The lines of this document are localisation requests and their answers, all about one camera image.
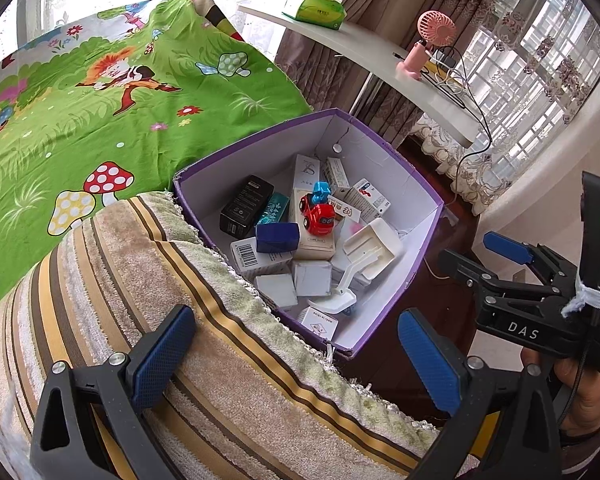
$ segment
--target green polka dot mushroom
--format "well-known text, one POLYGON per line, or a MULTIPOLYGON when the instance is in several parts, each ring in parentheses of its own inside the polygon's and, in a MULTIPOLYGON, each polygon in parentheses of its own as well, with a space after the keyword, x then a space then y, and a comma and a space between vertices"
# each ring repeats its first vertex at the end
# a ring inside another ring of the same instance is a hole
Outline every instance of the green polka dot mushroom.
POLYGON ((69 228, 75 229, 82 219, 90 215, 96 207, 96 199, 85 191, 63 191, 56 198, 56 208, 46 231, 52 236, 60 236, 69 228))
POLYGON ((235 52, 234 54, 222 54, 218 62, 218 73, 231 77, 233 74, 247 77, 251 71, 242 68, 247 63, 247 54, 245 52, 235 52))

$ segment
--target metal screw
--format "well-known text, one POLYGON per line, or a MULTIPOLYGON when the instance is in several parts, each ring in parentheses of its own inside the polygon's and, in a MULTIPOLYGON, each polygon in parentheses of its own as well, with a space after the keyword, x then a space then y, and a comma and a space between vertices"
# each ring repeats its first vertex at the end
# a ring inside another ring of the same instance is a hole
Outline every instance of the metal screw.
POLYGON ((530 364, 528 367, 526 367, 526 372, 533 377, 538 377, 542 373, 542 370, 538 365, 530 364))
POLYGON ((123 354, 122 352, 115 352, 109 356, 109 364, 112 366, 118 366, 125 362, 125 359, 125 354, 123 354))
POLYGON ((51 371, 55 374, 61 374, 65 370, 66 364, 64 364, 64 361, 58 361, 57 363, 54 363, 54 365, 51 367, 51 371))
POLYGON ((484 361, 474 355, 466 360, 466 365, 471 368, 471 370, 480 370, 480 368, 484 367, 484 361))

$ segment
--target human hand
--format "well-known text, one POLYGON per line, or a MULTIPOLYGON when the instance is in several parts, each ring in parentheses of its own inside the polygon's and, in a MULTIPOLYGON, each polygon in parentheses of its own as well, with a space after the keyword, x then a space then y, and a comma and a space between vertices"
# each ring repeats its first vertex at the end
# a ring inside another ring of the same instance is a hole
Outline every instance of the human hand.
MULTIPOLYGON (((529 348, 520 352, 522 364, 540 365, 540 354, 529 348)), ((554 365, 555 375, 564 384, 573 388, 578 372, 578 362, 573 359, 560 359, 554 365)), ((593 433, 600 428, 600 373, 585 368, 580 379, 578 392, 573 399, 569 413, 564 418, 560 429, 567 436, 581 436, 593 433)))

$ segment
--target mushroom print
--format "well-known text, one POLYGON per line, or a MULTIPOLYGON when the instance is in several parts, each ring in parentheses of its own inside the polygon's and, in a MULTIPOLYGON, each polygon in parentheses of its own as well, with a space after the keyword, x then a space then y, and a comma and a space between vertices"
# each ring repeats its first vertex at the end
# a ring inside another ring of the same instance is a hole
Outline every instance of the mushroom print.
POLYGON ((251 74, 251 70, 242 68, 247 64, 248 58, 245 52, 235 52, 233 54, 222 54, 218 60, 218 67, 196 63, 204 75, 220 74, 226 77, 231 77, 237 74, 242 77, 247 77, 251 74))
POLYGON ((64 234, 69 227, 75 229, 82 218, 90 215, 96 207, 95 197, 85 191, 62 191, 56 198, 56 208, 46 228, 52 236, 64 234))
POLYGON ((131 186, 134 181, 133 174, 123 170, 115 162, 103 162, 87 180, 84 181, 84 190, 94 195, 102 195, 102 205, 106 207, 117 202, 115 193, 131 186))

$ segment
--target pillow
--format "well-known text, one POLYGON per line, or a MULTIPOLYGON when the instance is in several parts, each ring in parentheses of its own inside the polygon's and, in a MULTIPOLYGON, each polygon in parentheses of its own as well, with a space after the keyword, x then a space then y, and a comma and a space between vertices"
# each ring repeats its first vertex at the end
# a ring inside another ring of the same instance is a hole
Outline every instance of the pillow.
POLYGON ((30 440, 53 362, 128 352, 178 303, 198 330, 145 417, 187 479, 397 480, 435 439, 280 324, 165 192, 102 209, 0 302, 0 433, 30 440))

